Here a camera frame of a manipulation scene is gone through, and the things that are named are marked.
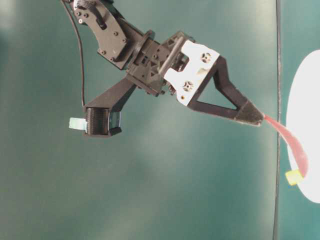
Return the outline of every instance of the vertical black line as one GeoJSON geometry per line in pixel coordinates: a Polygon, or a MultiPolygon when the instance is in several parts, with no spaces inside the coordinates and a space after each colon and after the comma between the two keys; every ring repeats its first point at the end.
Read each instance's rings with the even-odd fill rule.
{"type": "MultiPolygon", "coordinates": [[[[276,0],[276,33],[277,33],[277,107],[278,122],[281,121],[281,0],[276,0]]],[[[274,203],[274,220],[272,239],[278,239],[278,206],[279,206],[279,182],[280,182],[280,134],[277,136],[277,153],[276,153],[276,181],[275,181],[275,203],[274,203]]]]}
{"type": "Polygon", "coordinates": [[[66,14],[68,15],[70,22],[72,24],[72,27],[74,29],[77,41],[78,41],[78,47],[79,47],[79,53],[80,53],[80,64],[81,64],[81,104],[84,107],[86,105],[85,103],[85,64],[84,64],[84,51],[82,47],[82,41],[80,38],[80,34],[77,28],[77,25],[75,23],[74,18],[72,17],[72,14],[70,13],[65,0],[60,0],[61,4],[63,5],[66,14]]]}

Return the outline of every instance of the black metal bracket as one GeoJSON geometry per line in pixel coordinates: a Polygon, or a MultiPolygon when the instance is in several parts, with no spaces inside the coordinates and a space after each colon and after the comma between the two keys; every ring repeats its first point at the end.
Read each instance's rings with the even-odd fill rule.
{"type": "Polygon", "coordinates": [[[83,107],[87,121],[86,136],[108,138],[121,133],[121,110],[136,85],[126,78],[83,107]]]}

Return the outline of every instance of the black plastic part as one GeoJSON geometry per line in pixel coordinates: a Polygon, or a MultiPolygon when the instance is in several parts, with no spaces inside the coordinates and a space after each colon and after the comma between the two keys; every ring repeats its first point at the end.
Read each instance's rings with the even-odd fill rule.
{"type": "Polygon", "coordinates": [[[86,104],[87,131],[84,135],[108,138],[121,133],[120,112],[135,89],[136,85],[124,78],[86,104]]]}
{"type": "Polygon", "coordinates": [[[70,7],[75,17],[82,24],[87,25],[94,33],[99,45],[99,53],[120,69],[123,69],[125,62],[120,57],[128,45],[127,36],[120,26],[118,16],[104,5],[112,6],[110,3],[103,3],[100,0],[80,2],[82,8],[74,10],[73,1],[70,7]]]}
{"type": "Polygon", "coordinates": [[[196,94],[191,99],[188,107],[194,111],[215,115],[237,122],[260,126],[264,120],[261,113],[241,92],[230,82],[227,61],[222,56],[216,60],[206,78],[201,83],[196,94]],[[209,81],[213,78],[216,89],[222,93],[235,107],[217,106],[198,101],[209,81]]]}
{"type": "Polygon", "coordinates": [[[157,97],[163,92],[166,71],[174,67],[181,54],[181,47],[187,40],[192,40],[188,35],[179,31],[164,43],[154,41],[147,32],[136,45],[132,60],[128,64],[128,79],[148,94],[157,97]]]}

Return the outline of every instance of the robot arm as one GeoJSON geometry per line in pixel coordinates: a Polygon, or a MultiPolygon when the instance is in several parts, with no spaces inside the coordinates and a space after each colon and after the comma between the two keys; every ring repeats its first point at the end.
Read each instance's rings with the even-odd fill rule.
{"type": "Polygon", "coordinates": [[[216,51],[195,43],[180,31],[160,44],[154,40],[153,31],[143,34],[128,23],[113,6],[113,0],[67,3],[77,22],[93,31],[98,54],[126,71],[123,80],[84,105],[86,136],[120,133],[120,112],[136,87],[157,97],[165,93],[167,85],[171,95],[194,111],[254,126],[263,121],[263,113],[230,82],[227,62],[216,51]],[[235,109],[198,101],[211,79],[235,109]]]}

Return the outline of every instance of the teal wall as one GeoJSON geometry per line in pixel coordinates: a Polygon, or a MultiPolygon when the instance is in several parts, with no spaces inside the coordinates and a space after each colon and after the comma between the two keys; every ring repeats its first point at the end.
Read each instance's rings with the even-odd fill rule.
{"type": "MultiPolygon", "coordinates": [[[[298,67],[308,54],[320,49],[320,2],[282,0],[280,9],[281,121],[285,123],[290,88],[298,67]]],[[[278,238],[320,239],[320,205],[305,198],[297,186],[288,185],[285,172],[290,169],[287,146],[281,141],[278,238]]]]}
{"type": "MultiPolygon", "coordinates": [[[[213,118],[168,94],[137,90],[122,134],[85,138],[68,129],[69,118],[83,112],[76,37],[61,4],[0,2],[1,240],[272,239],[277,134],[269,126],[213,118]]],[[[183,30],[221,53],[231,81],[277,117],[276,1],[115,6],[159,42],[183,30]]],[[[96,54],[88,28],[80,33],[91,100],[124,72],[96,54]]],[[[217,91],[210,100],[223,103],[217,91]]],[[[282,208],[286,194],[300,198],[281,190],[282,208]]]]}

